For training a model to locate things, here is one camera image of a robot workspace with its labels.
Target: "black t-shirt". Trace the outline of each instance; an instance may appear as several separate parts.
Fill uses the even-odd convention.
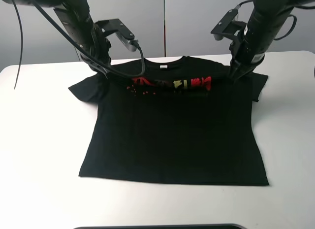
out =
[[[251,125],[252,100],[258,101],[267,76],[232,84],[225,79],[229,67],[209,60],[145,63],[141,78],[97,74],[69,88],[81,101],[98,103],[80,176],[269,185]],[[137,74],[141,62],[115,68]]]

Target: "table surface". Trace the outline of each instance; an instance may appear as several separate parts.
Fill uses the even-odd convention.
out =
[[[225,65],[231,59],[201,57]],[[7,67],[0,73],[0,228],[221,223],[313,228],[314,67],[313,53],[279,52],[266,54],[255,70],[270,76],[252,111],[269,187],[80,178],[97,106],[79,101],[67,88],[94,72],[84,63],[23,65],[13,90],[17,66]]]

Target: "white table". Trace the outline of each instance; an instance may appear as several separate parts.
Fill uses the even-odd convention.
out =
[[[228,65],[231,57],[202,58]],[[252,112],[270,187],[80,178],[97,107],[67,88],[94,73],[84,63],[23,65],[13,90],[17,66],[7,67],[0,73],[0,228],[220,223],[314,228],[314,67],[315,55],[300,51],[268,53],[256,69],[270,75]]]

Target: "t-shirt sleeve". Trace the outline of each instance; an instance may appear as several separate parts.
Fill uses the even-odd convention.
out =
[[[259,102],[259,95],[264,88],[269,76],[257,73],[252,73],[249,75],[252,78],[252,100]]]
[[[105,97],[109,87],[109,81],[103,74],[96,74],[83,81],[72,85],[69,90],[80,101],[99,103]]]

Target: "white wall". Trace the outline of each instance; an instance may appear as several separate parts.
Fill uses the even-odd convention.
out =
[[[139,40],[146,57],[164,56],[164,0],[88,0],[94,21],[120,18]],[[31,6],[20,6],[24,31],[23,64],[79,61],[75,49]],[[53,9],[48,14],[62,27]],[[20,29],[13,5],[0,0],[0,72],[20,57]],[[112,59],[139,58],[115,35]]]
[[[229,54],[228,39],[216,41],[210,34],[214,26],[238,3],[245,0],[165,0],[166,55]],[[245,4],[239,10],[239,20],[248,22],[253,4]],[[307,50],[315,52],[315,10],[294,9],[298,17],[290,36],[275,41],[269,51]],[[292,25],[288,19],[279,35],[284,35]]]

